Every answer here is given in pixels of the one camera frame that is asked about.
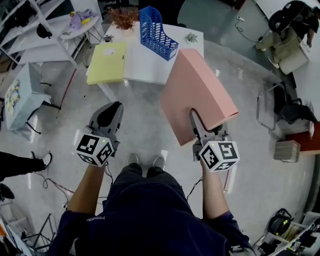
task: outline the black pants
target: black pants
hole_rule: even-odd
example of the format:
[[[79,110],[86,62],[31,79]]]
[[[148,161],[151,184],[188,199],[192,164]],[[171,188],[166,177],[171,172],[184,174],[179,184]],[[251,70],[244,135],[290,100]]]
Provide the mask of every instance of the black pants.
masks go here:
[[[177,190],[179,194],[185,197],[184,191],[178,181],[169,173],[163,171],[160,167],[151,167],[147,172],[146,178],[142,176],[142,168],[137,163],[131,163],[124,167],[118,177],[115,179],[113,186],[110,189],[110,197],[119,188],[129,186],[137,182],[158,182],[164,183]]]
[[[4,152],[0,152],[0,166],[0,182],[6,177],[39,172],[46,167],[41,159],[24,158]]]

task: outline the yellow folder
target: yellow folder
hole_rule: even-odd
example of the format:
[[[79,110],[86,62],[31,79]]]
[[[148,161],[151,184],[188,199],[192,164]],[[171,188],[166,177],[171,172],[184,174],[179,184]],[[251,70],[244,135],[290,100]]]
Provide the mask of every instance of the yellow folder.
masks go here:
[[[125,42],[108,42],[97,45],[90,63],[87,84],[123,81],[126,47]]]

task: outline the pink cardboard folder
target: pink cardboard folder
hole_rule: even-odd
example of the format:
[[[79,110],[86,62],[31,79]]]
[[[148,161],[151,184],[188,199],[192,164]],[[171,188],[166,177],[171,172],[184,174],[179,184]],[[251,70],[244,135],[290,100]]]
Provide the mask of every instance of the pink cardboard folder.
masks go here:
[[[181,146],[196,137],[191,109],[198,112],[207,130],[238,114],[224,86],[195,49],[179,50],[160,104]]]

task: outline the dried plant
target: dried plant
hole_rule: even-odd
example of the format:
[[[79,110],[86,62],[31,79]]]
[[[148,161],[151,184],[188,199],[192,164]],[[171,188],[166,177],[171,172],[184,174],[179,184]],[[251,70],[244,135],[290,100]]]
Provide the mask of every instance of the dried plant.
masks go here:
[[[139,11],[134,9],[111,9],[109,10],[110,19],[117,29],[129,30],[133,29],[134,23],[139,19]]]

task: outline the dark blue shirt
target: dark blue shirt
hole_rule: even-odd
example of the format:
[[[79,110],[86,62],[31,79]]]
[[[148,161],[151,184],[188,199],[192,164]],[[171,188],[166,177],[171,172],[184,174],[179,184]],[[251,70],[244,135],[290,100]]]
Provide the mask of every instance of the dark blue shirt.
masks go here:
[[[98,216],[66,211],[48,255],[228,255],[251,248],[228,211],[212,220],[195,217],[176,189],[138,182],[118,189]]]

